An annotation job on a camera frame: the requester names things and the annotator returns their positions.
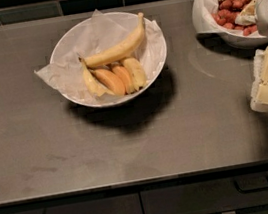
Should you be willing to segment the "red strawberries pile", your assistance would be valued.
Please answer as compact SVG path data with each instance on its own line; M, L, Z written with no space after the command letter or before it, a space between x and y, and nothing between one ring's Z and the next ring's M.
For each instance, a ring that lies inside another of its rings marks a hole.
M217 0L218 10L212 14L212 18L218 26L229 30L239 30L244 36L257 32L257 25L241 26L235 23L235 17L251 0Z

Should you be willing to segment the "short yellow banana right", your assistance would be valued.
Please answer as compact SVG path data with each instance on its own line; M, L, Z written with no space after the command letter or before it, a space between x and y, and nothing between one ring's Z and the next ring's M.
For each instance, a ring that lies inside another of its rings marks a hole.
M128 70L131 76L134 90L139 91L142 87L146 86L146 73L138 59L134 57L127 57L126 59L123 59L122 65L126 68L126 70Z

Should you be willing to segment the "orange fruit wedge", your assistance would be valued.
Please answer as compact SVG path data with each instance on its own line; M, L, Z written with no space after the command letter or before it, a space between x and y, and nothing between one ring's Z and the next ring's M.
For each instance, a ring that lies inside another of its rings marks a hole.
M118 63L114 63L110 67L112 72L122 80L123 84L125 85L125 92L128 95L134 93L133 80L128 70Z
M124 96L126 93L126 88L122 80L110 70L97 68L92 71L92 75L94 75L102 85L111 90L115 95Z

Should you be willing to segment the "white bowl with strawberries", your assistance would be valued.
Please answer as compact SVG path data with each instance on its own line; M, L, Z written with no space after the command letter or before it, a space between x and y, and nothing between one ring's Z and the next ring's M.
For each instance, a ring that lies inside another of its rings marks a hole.
M239 30L221 27L213 18L218 11L218 0L194 0L192 23L198 34L218 34L226 43L234 48L254 48L268 43L268 38L253 32L244 36Z

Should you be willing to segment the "pale lemon piece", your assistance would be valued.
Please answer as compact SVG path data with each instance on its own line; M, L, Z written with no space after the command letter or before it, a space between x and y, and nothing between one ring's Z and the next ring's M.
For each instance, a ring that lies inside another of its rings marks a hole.
M235 23L241 26L252 25L256 23L256 2L257 0L251 0L250 3L246 4L244 9L235 17Z

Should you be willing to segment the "orange fruit wedge left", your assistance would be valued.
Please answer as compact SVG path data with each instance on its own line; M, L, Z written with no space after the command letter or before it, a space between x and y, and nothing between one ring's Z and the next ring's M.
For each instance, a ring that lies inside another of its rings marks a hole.
M115 95L124 96L126 93L126 88L122 80L110 70L97 68L92 71L92 75L94 75L102 85L111 90Z

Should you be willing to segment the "long yellow banana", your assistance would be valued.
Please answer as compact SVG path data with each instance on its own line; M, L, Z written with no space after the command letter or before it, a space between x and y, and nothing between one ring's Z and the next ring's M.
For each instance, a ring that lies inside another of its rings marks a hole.
M144 14L139 13L137 16L137 26L133 29L129 35L125 37L118 44L107 48L101 53L95 53L95 55L90 55L86 58L82 58L82 61L87 67L96 68L102 65L108 65L108 63L114 63L122 58L127 58L131 55L140 44L143 42L145 37L145 20Z

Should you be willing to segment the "small yellow banana left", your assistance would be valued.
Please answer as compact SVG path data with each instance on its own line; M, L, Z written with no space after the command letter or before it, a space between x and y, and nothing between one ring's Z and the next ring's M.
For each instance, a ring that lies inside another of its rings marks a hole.
M82 76L83 80L86 84L86 88L88 88L89 92L94 96L103 96L104 94L113 95L114 93L109 90L107 87L104 87L101 85L97 79L92 75L91 71L87 68L86 63L84 62L84 59L79 59L80 63L82 64Z

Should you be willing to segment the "orange fruit wedge right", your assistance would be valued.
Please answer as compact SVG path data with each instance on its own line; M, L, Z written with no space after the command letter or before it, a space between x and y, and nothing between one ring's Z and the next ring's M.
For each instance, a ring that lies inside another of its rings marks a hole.
M112 72L122 80L123 84L125 85L125 92L128 95L134 93L133 80L128 70L118 63L114 63L110 67Z

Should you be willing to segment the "right dark drawer front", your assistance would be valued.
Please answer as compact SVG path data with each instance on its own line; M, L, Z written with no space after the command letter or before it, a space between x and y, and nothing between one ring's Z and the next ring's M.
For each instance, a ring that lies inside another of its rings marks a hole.
M268 204L268 190L239 193L233 180L239 177L144 191L141 194L145 214L210 214Z

